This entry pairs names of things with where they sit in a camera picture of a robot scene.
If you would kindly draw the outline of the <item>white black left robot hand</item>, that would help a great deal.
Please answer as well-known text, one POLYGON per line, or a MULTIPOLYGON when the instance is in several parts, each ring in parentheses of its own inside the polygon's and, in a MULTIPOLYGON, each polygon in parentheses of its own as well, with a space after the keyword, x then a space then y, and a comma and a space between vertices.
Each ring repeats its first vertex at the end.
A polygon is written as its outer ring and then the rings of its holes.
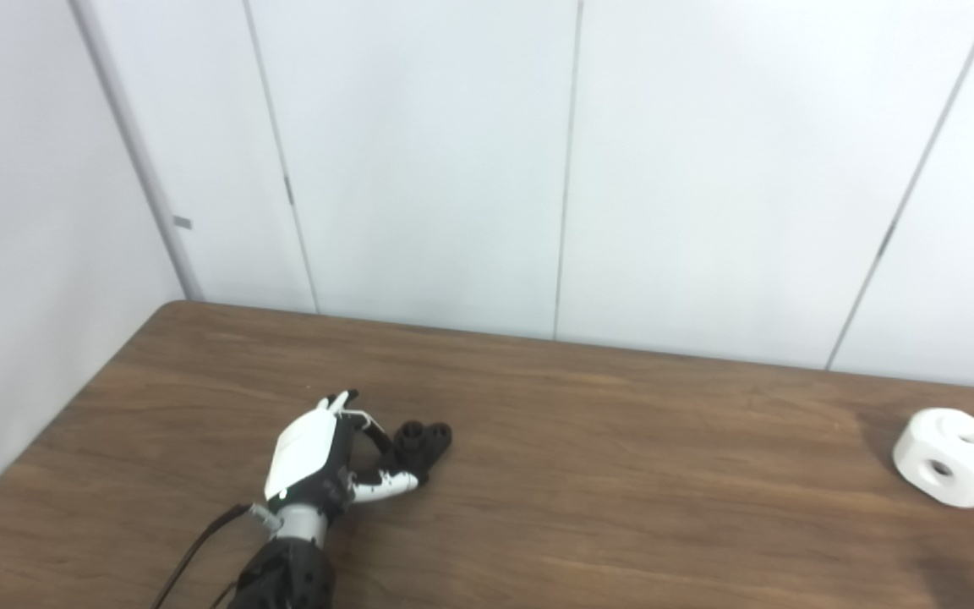
POLYGON ((355 389, 330 394, 283 429, 264 486, 272 513, 303 505, 335 518, 354 504, 387 500, 428 483, 427 474, 397 465, 354 471, 351 458, 359 433, 374 441, 383 456, 396 447, 374 416, 351 408, 356 397, 355 389))

